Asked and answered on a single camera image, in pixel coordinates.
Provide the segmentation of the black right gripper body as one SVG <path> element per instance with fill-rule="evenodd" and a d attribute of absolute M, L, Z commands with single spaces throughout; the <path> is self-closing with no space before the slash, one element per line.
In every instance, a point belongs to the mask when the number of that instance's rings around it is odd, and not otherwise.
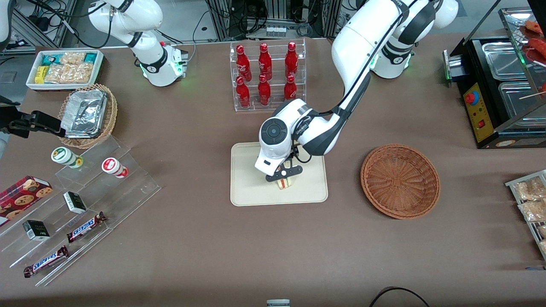
<path fill-rule="evenodd" d="M 8 133 L 10 122 L 21 117 L 17 108 L 20 105 L 20 102 L 14 102 L 4 96 L 0 96 L 0 131 L 2 133 Z"/>

